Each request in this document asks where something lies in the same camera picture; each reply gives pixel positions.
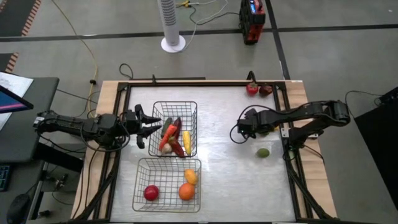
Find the corn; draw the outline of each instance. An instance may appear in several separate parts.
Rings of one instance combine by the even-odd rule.
[[[184,148],[187,155],[191,155],[192,148],[191,148],[191,135],[189,131],[184,131],[182,133],[182,141],[184,142]]]

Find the wire basket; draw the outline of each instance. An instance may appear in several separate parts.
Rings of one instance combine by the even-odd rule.
[[[186,169],[194,170],[198,177],[195,195],[189,201],[181,200],[178,195],[180,186],[187,183]],[[132,209],[137,212],[199,212],[200,182],[201,162],[198,159],[142,158],[138,162]],[[144,190],[149,185],[159,188],[159,197],[154,201],[144,198]]]
[[[193,157],[197,154],[197,128],[198,128],[198,105],[188,101],[159,101],[154,103],[152,116],[162,120],[152,125],[164,125],[167,118],[172,118],[172,124],[177,118],[181,118],[181,131],[178,142],[184,150],[185,157]],[[163,154],[159,151],[159,144],[162,140],[162,129],[160,128],[149,138],[148,153],[157,157],[178,157],[174,152]],[[189,131],[191,135],[191,154],[188,155],[182,141],[183,131]]]

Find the computer monitor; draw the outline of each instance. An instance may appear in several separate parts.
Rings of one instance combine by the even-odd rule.
[[[33,109],[33,104],[0,85],[0,114]]]

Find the red power tool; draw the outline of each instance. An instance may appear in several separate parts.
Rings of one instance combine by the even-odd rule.
[[[258,42],[262,27],[266,23],[266,12],[261,0],[242,0],[239,12],[239,28],[247,45]]]

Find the wooden board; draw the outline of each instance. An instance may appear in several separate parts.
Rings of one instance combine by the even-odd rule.
[[[197,83],[197,82],[213,82],[213,83],[223,83],[223,82],[242,82],[243,80],[180,80],[178,82],[181,83]],[[104,113],[113,113],[113,108],[115,104],[115,99],[116,99],[116,92],[117,92],[117,87],[119,82],[130,82],[130,83],[151,83],[152,81],[105,81],[103,82],[101,93],[99,96],[98,100],[98,105],[97,105],[97,114],[104,114]],[[170,83],[170,82],[176,82],[175,80],[161,80],[158,81],[158,83]],[[287,87],[287,94],[289,97],[289,103],[290,107],[294,108],[297,107],[301,104],[306,103],[307,100],[307,95],[305,93],[304,89],[304,84],[301,81],[283,81],[283,80],[258,80],[258,82],[286,82],[286,87]],[[295,126],[303,126],[307,124],[309,120],[306,121],[297,121],[295,122]],[[319,144],[317,140],[308,140],[306,142],[306,145],[312,147],[316,151],[320,152]],[[84,209],[84,204],[85,204],[85,197],[86,197],[86,192],[88,192],[87,195],[87,201],[89,202],[92,197],[95,195],[95,193],[98,190],[99,182],[100,182],[100,177],[101,177],[101,171],[103,167],[103,161],[104,161],[104,153],[103,152],[97,152],[95,155],[95,158],[93,159],[92,165],[91,165],[91,170],[90,170],[90,186],[89,189],[87,190],[88,186],[88,164],[90,163],[90,159],[93,156],[94,151],[91,149],[87,149],[86,152],[86,159],[85,159],[85,166],[83,170],[83,194],[80,195],[80,186],[81,183],[79,182],[78,188],[77,188],[77,193],[75,197],[75,203],[73,205],[72,209],[72,214],[75,213],[76,209],[78,208],[79,201],[81,200],[81,205],[76,213],[76,216],[78,216]],[[307,187],[311,194],[314,196],[315,200],[323,207],[323,209],[331,216],[335,217],[336,216],[336,210],[335,206],[333,203],[333,199],[331,197],[331,192],[328,184],[328,179],[326,176],[326,171],[325,171],[325,166],[322,163],[322,160],[311,153],[310,151],[306,149],[301,149],[300,150],[300,155],[302,158],[302,164],[303,164],[303,169],[305,173],[305,178],[307,181]],[[101,209],[99,213],[99,218],[105,218],[105,213],[106,213],[106,206],[108,202],[108,196],[109,196],[109,189],[104,193],[103,195],[103,200],[101,203]],[[302,217],[306,217],[305,214],[305,207],[303,204],[303,198],[301,194],[298,194],[299,196],[299,205],[300,205],[300,211]]]

